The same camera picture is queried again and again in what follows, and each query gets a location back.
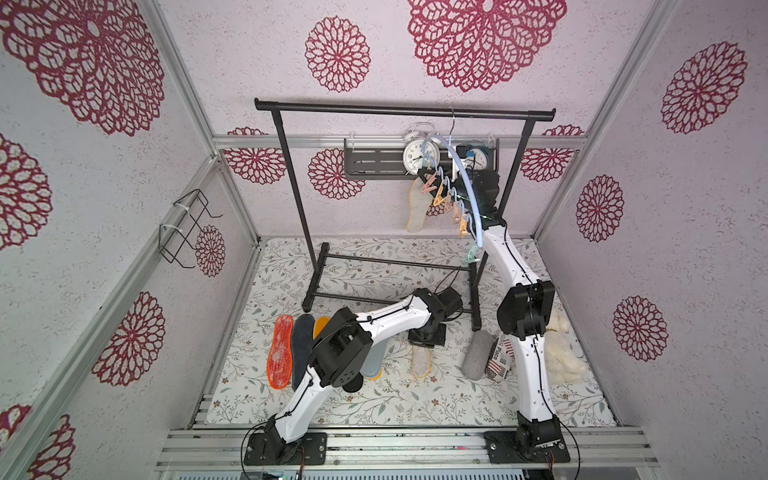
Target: orange insole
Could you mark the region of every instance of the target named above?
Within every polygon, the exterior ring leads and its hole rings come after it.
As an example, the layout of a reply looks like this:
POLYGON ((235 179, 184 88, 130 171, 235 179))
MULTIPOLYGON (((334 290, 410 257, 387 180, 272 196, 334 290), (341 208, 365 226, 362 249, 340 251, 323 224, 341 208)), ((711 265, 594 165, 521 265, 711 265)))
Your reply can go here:
POLYGON ((321 316, 319 319, 315 320, 315 329, 312 332, 312 338, 316 339, 330 321, 331 319, 328 316, 321 316))
POLYGON ((266 361, 266 377, 270 386, 282 390, 288 386, 293 372, 293 354, 290 351, 290 336, 293 332, 293 317, 281 315, 275 322, 270 357, 266 361))

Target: white fluffy cloth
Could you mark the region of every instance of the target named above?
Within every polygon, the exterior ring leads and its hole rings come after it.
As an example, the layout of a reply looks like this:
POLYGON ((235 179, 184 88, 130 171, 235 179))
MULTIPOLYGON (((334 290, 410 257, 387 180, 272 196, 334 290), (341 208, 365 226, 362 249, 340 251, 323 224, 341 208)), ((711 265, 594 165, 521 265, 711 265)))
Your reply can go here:
POLYGON ((568 318, 552 309, 547 325, 544 358, 550 385, 576 383, 587 372, 587 363, 574 355, 565 333, 571 331, 568 318))

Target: yellow insole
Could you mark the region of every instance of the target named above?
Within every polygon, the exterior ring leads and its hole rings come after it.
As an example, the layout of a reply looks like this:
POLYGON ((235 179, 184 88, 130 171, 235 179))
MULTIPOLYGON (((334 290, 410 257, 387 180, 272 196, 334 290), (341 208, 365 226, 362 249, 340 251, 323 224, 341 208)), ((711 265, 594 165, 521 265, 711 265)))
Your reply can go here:
POLYGON ((319 319, 315 320, 315 329, 312 332, 312 338, 316 339, 330 321, 331 319, 328 316, 321 316, 319 319))

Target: black insole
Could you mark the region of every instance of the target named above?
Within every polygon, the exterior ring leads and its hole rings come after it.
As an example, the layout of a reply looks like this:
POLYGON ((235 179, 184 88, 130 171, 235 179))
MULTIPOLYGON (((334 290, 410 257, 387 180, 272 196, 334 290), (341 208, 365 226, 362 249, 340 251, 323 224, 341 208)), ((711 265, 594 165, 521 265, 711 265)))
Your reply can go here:
POLYGON ((306 364, 312 352, 312 333, 315 328, 315 319, 308 313, 304 313, 293 324, 293 332, 290 337, 290 349, 293 354, 293 391, 299 388, 301 379, 306 372, 306 364))

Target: red flower pattern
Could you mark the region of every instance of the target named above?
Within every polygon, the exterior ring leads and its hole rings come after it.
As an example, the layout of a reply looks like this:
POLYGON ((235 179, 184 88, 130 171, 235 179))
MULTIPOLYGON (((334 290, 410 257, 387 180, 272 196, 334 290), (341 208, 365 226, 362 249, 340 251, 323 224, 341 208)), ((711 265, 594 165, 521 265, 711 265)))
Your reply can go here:
POLYGON ((141 292, 91 371, 101 383, 128 386, 149 371, 164 337, 163 308, 141 292))
POLYGON ((576 203, 576 224, 584 238, 600 242, 613 235, 624 214, 624 192, 608 175, 590 180, 576 203))
POLYGON ((676 134, 701 130, 724 114, 744 83, 746 61, 738 44, 712 44, 683 63, 667 86, 661 119, 676 134))
POLYGON ((51 187, 38 161, 0 134, 0 250, 36 237, 52 210, 51 187))
POLYGON ((29 480, 61 480, 70 471, 74 453, 74 428, 69 415, 63 415, 56 430, 51 432, 45 446, 29 466, 29 480))
MULTIPOLYGON (((574 125, 558 125, 544 132, 558 137, 582 134, 584 131, 574 125)), ((531 180, 549 182, 560 178, 573 154, 570 148, 530 148, 523 153, 520 171, 531 180)))
MULTIPOLYGON (((258 128, 235 128, 229 135, 266 135, 258 128)), ((255 184, 272 184, 286 174, 286 161, 279 148, 228 148, 224 158, 232 171, 255 184)))
POLYGON ((18 424, 29 413, 29 405, 14 405, 10 409, 0 413, 0 451, 5 447, 5 443, 16 431, 18 424))
POLYGON ((614 312, 614 333, 621 349, 635 359, 656 359, 667 348, 667 322, 647 298, 630 296, 614 312))
POLYGON ((408 31, 427 74, 488 90, 528 67, 552 40, 565 0, 409 0, 408 31))
POLYGON ((344 173, 344 151, 327 148, 310 161, 310 182, 315 190, 328 198, 342 200, 362 191, 365 180, 349 180, 344 173))
POLYGON ((224 268, 224 237, 221 232, 213 225, 206 225, 197 235, 195 247, 195 257, 197 265, 206 276, 216 276, 224 268))
POLYGON ((328 90, 350 91, 366 79, 371 64, 368 42, 346 18, 317 22, 304 45, 312 76, 328 90))
POLYGON ((132 0, 0 0, 5 50, 79 121, 108 134, 149 130, 163 68, 132 0))

